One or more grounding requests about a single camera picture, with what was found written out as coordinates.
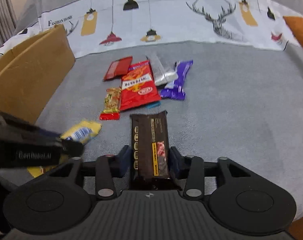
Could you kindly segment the orange cushion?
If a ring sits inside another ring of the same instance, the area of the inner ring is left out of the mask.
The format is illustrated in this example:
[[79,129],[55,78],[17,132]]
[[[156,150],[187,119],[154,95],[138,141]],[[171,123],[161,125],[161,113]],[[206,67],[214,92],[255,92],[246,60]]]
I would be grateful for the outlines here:
[[303,17],[283,16],[283,19],[292,31],[293,36],[303,48]]

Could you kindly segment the brown cardboard box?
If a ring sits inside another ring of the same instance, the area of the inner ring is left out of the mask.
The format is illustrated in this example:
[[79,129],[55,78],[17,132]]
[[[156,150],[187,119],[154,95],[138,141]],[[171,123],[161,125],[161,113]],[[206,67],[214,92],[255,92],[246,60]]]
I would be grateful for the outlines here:
[[75,61],[61,24],[13,47],[0,57],[0,111],[34,124]]

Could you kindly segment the yellow snack packet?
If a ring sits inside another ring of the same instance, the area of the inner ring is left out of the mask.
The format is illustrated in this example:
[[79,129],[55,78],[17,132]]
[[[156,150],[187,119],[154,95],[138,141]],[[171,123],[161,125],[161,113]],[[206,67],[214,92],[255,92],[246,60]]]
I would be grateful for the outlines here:
[[[82,120],[76,125],[73,125],[66,132],[64,132],[60,138],[65,140],[72,140],[80,142],[85,145],[92,138],[96,137],[102,128],[102,124],[96,121]],[[28,167],[27,170],[33,178],[36,178],[57,165],[51,166],[39,166],[39,167]]]

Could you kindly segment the large red orange snack bag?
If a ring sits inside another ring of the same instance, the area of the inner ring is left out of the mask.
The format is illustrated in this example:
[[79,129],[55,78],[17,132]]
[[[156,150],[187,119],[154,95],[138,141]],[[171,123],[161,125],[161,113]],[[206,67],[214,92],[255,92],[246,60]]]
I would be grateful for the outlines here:
[[130,65],[122,77],[120,111],[136,108],[161,100],[149,60]]

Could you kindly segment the printed white sofa cover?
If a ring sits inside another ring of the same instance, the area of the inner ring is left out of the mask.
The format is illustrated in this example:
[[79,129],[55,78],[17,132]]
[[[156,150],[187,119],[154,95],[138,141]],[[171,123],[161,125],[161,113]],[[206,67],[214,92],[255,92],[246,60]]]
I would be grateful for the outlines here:
[[42,9],[0,55],[57,24],[75,57],[184,41],[282,50],[297,44],[284,20],[288,16],[299,13],[273,0],[72,0]]

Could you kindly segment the plain red snack packet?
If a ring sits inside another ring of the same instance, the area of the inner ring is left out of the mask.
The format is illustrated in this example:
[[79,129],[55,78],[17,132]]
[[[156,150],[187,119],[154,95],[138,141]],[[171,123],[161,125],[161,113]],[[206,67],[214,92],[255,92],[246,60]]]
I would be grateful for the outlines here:
[[128,57],[124,57],[124,58],[118,59],[116,61],[113,61],[110,64],[103,80],[104,81],[112,80],[114,78],[126,75],[128,72],[128,69],[132,63],[132,60],[133,60],[133,57],[128,56]]

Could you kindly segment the silver snack stick packet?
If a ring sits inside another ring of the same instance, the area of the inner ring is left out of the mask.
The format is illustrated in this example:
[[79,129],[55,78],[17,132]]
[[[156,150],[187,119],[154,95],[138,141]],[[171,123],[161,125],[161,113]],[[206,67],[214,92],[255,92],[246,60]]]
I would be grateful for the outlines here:
[[178,78],[175,62],[169,61],[164,55],[153,52],[147,53],[146,58],[151,65],[156,87],[166,85]]

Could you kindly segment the small blue wrapper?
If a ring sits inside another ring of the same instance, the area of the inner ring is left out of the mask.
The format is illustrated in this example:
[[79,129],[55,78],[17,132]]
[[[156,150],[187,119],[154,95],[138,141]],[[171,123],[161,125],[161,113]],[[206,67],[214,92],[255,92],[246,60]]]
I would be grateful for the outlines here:
[[154,107],[158,107],[160,105],[161,105],[161,102],[160,101],[156,101],[156,102],[152,102],[152,103],[147,104],[146,108],[147,109],[151,109],[151,108],[154,108]]

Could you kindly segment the small peanut candy bar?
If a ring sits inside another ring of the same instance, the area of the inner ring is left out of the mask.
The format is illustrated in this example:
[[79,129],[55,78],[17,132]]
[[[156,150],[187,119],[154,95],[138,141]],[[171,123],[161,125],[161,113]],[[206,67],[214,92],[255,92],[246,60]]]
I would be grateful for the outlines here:
[[120,119],[120,99],[121,89],[111,87],[107,89],[104,98],[104,109],[100,113],[100,120],[119,120]]

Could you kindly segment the dark brown snack packet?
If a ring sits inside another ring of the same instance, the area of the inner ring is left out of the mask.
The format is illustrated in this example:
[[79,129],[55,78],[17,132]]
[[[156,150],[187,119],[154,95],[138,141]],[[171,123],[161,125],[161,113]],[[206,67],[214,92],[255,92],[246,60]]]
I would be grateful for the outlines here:
[[132,114],[133,168],[140,178],[168,179],[167,112]]

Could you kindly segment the purple snack packet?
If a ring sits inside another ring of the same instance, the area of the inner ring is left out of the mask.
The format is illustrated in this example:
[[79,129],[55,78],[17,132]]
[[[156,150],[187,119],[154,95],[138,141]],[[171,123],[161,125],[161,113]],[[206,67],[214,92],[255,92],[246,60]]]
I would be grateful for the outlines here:
[[160,91],[160,97],[173,100],[185,100],[186,93],[183,91],[183,85],[188,71],[193,65],[193,60],[177,61],[175,64],[175,72],[177,78],[166,84],[164,89]]

